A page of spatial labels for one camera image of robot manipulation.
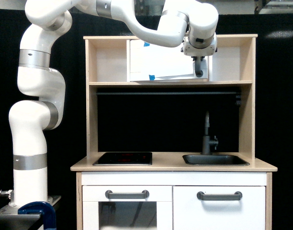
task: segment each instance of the upper shelf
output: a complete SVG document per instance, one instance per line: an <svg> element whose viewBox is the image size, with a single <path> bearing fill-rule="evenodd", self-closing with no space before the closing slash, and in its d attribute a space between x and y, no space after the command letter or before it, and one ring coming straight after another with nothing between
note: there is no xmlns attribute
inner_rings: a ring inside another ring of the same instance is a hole
<svg viewBox="0 0 293 230"><path fill-rule="evenodd" d="M256 34L218 35L208 80L130 82L130 40L135 36L85 36L86 80L97 87L220 87L255 83Z"/></svg>

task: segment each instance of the black sink basin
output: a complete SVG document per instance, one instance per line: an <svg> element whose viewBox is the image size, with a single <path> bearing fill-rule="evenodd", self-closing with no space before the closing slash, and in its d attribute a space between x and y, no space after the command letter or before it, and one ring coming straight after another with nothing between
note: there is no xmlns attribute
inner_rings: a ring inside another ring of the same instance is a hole
<svg viewBox="0 0 293 230"><path fill-rule="evenodd" d="M186 164L246 166L248 162L234 155L184 155Z"/></svg>

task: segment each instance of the wooden countertop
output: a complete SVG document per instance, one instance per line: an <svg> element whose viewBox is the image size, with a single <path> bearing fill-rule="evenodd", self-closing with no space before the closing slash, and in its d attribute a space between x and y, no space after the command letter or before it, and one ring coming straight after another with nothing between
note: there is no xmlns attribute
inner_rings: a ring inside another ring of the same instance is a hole
<svg viewBox="0 0 293 230"><path fill-rule="evenodd" d="M270 165L257 158L250 159L239 153L216 153L226 155L236 155L247 161L248 166L197 166L186 164L183 155L198 154L196 152L153 152L152 165L148 166L93 166L92 164L99 159L105 152L91 154L90 159L83 158L71 167L71 171L77 172L111 172L111 171L204 171L204 172L276 172L277 167Z"/></svg>

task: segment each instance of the blue clamp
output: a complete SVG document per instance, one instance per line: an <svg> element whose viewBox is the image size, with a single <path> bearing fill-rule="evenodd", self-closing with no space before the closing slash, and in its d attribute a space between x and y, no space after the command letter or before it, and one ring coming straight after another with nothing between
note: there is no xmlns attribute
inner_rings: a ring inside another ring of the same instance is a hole
<svg viewBox="0 0 293 230"><path fill-rule="evenodd" d="M44 230L56 230L56 213L49 203L36 201L18 209L18 214L42 214Z"/></svg>

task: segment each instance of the white cabinet door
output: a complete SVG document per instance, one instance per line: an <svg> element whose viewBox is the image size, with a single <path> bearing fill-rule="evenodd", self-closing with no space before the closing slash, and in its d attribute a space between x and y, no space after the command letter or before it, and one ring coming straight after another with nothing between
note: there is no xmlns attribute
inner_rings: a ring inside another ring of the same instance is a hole
<svg viewBox="0 0 293 230"><path fill-rule="evenodd" d="M197 198L198 192L233 195L238 191L242 194L239 201ZM264 186L175 186L174 230L265 230L265 203Z"/></svg>
<svg viewBox="0 0 293 230"><path fill-rule="evenodd" d="M83 229L172 230L172 186L83 186Z"/></svg>

